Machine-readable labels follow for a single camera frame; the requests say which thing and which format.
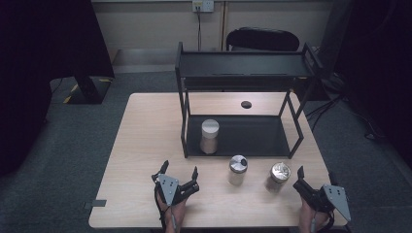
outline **shelf top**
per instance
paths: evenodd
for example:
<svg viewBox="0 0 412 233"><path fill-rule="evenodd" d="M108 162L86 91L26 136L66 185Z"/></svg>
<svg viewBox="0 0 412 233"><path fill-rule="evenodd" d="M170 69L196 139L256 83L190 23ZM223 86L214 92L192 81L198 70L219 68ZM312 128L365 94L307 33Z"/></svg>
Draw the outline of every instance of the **shelf top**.
<svg viewBox="0 0 412 233"><path fill-rule="evenodd" d="M180 75L196 77L314 77L301 52L183 51Z"/></svg>

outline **metal can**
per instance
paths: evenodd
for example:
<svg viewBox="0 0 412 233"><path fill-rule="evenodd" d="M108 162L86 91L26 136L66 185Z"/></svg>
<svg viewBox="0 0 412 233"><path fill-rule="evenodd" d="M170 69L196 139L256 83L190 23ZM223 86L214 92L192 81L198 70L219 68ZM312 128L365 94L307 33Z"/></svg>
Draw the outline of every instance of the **metal can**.
<svg viewBox="0 0 412 233"><path fill-rule="evenodd" d="M276 183L284 183L291 176L291 168L284 162L275 163L270 170L270 176Z"/></svg>
<svg viewBox="0 0 412 233"><path fill-rule="evenodd" d="M243 155L234 155L230 159L229 168L229 182L233 185L242 184L248 170L248 160Z"/></svg>

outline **black curtain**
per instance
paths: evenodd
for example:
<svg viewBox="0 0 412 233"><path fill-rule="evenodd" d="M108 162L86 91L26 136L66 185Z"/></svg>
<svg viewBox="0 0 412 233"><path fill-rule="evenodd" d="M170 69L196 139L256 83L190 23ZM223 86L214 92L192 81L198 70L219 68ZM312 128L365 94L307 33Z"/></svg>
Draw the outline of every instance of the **black curtain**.
<svg viewBox="0 0 412 233"><path fill-rule="evenodd" d="M40 132L52 79L114 77L90 1L0 2L0 175L14 171Z"/></svg>

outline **gray carpet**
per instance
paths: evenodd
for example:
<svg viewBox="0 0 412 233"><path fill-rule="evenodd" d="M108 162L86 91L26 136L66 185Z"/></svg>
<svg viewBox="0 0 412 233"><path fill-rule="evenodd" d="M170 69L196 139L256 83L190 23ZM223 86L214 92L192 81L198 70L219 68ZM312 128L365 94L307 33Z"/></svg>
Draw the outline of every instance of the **gray carpet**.
<svg viewBox="0 0 412 233"><path fill-rule="evenodd" d="M27 159L16 173L0 178L0 233L150 232L94 230L83 205L97 194L128 96L177 91L174 73L118 74L101 105L63 104L74 84L63 79ZM305 112L322 104L310 101ZM365 139L364 122L350 111L340 102L314 130L326 167L350 195L349 225L353 232L410 232L411 171L391 145Z"/></svg>

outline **electrical outlet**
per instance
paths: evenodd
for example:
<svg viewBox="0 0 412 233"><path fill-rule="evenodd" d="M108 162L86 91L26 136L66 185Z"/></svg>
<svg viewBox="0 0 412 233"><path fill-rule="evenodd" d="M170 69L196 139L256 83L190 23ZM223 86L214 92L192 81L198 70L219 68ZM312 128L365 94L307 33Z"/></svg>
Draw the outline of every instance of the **electrical outlet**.
<svg viewBox="0 0 412 233"><path fill-rule="evenodd" d="M203 11L203 1L191 1L191 10L193 12L202 12Z"/></svg>
<svg viewBox="0 0 412 233"><path fill-rule="evenodd" d="M213 12L214 5L213 1L203 1L203 12Z"/></svg>
<svg viewBox="0 0 412 233"><path fill-rule="evenodd" d="M214 11L214 1L194 0L191 1L191 10L193 12L212 13Z"/></svg>

